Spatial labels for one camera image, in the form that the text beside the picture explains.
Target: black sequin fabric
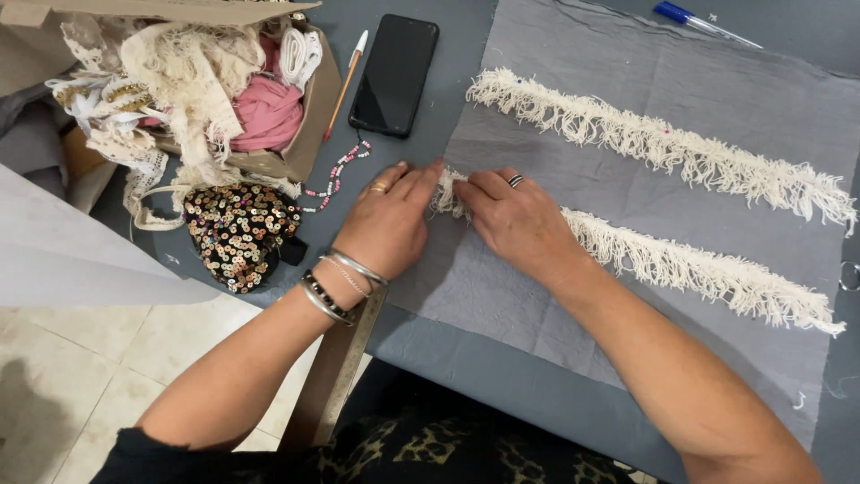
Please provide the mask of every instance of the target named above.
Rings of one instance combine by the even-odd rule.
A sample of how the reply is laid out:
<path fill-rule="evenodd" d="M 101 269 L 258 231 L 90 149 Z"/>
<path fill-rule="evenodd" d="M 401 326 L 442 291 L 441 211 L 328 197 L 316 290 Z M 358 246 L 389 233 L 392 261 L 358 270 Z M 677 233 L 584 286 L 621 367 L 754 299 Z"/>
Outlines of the black sequin fabric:
<path fill-rule="evenodd" d="M 278 249 L 301 220 L 295 202 L 262 185 L 195 190 L 182 215 L 194 247 L 216 281 L 234 293 L 260 287 L 278 263 Z"/>

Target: hand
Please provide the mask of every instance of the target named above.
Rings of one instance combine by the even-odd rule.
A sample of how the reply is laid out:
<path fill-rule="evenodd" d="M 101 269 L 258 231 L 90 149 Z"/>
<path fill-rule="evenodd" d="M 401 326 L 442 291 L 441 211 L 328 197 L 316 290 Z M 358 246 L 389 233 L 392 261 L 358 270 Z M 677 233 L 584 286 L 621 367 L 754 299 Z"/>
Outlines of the hand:
<path fill-rule="evenodd" d="M 332 247 L 386 279 L 399 276 L 427 242 L 424 209 L 442 169 L 437 158 L 423 169 L 401 161 L 383 171 L 361 192 Z"/>
<path fill-rule="evenodd" d="M 590 256 L 534 180 L 511 188 L 507 180 L 516 174 L 513 168 L 476 171 L 468 182 L 454 182 L 454 193 L 471 208 L 472 225 L 493 252 L 549 287 L 570 276 L 568 261 Z"/>

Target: black phone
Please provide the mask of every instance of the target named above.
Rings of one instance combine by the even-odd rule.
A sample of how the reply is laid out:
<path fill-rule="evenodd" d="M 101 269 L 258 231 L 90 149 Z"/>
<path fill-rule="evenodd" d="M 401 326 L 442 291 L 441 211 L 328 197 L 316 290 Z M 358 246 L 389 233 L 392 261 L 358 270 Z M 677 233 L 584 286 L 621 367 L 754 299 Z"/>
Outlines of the black phone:
<path fill-rule="evenodd" d="M 384 15 L 349 110 L 349 126 L 408 137 L 438 38 L 435 23 Z"/>

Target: tile floor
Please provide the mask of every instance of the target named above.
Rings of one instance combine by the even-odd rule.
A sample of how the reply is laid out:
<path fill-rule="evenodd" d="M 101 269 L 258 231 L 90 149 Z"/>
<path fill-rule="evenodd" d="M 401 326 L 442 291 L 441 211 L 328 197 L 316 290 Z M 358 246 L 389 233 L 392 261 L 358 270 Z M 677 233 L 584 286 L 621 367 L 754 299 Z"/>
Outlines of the tile floor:
<path fill-rule="evenodd" d="M 228 295 L 186 306 L 0 307 L 0 484 L 89 482 L 116 431 L 259 312 Z M 278 447 L 318 346 L 239 450 Z"/>

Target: gray table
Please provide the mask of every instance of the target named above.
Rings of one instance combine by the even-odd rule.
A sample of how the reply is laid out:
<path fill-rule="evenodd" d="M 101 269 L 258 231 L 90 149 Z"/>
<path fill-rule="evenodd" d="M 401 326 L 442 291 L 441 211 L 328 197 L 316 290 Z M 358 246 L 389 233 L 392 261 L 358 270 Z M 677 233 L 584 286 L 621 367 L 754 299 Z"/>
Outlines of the gray table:
<path fill-rule="evenodd" d="M 603 3 L 657 22 L 669 22 L 650 13 L 656 0 Z M 860 4 L 851 0 L 684 0 L 683 5 L 705 18 L 709 13 L 718 15 L 721 27 L 772 51 L 801 57 L 833 71 L 860 74 L 860 58 L 854 53 L 860 45 L 860 30 L 856 28 Z M 373 154 L 344 170 L 341 193 L 325 212 L 306 217 L 300 228 L 300 237 L 310 244 L 304 265 L 292 268 L 281 264 L 266 292 L 242 299 L 267 307 L 290 288 L 331 243 L 360 188 L 383 167 L 401 158 L 426 163 L 445 151 L 464 106 L 470 77 L 478 72 L 494 10 L 495 0 L 328 0 L 308 12 L 311 21 L 329 37 L 341 71 L 345 71 L 355 41 L 365 28 L 371 31 L 372 46 L 379 18 L 385 13 L 438 23 L 439 45 L 411 138 L 395 140 L 367 134 Z M 347 106 L 356 85 L 352 83 L 345 97 Z M 346 115 L 343 109 L 332 139 L 320 151 L 309 182 L 311 188 L 323 186 L 330 167 L 355 143 L 355 132 L 348 126 Z M 176 165 L 171 162 L 164 183 Z M 127 237 L 128 218 L 120 205 L 122 177 L 123 173 L 114 177 L 93 216 Z M 857 196 L 860 187 L 855 186 L 852 193 Z M 156 209 L 169 208 L 167 196 L 153 204 Z M 135 243 L 177 273 L 222 289 L 194 255 L 187 231 L 136 231 Z M 168 255 L 179 262 L 173 262 Z M 860 236 L 846 240 L 844 255 L 852 260 L 860 258 Z M 829 481 L 847 482 L 860 474 L 860 379 L 844 379 L 860 375 L 860 295 L 840 293 L 836 310 L 837 320 L 847 321 L 849 331 L 831 345 L 825 383 L 834 393 L 847 398 L 823 395 L 813 457 Z M 686 481 L 677 454 L 623 390 L 484 336 L 388 305 L 379 315 L 366 351 L 650 474 L 671 482 Z"/>

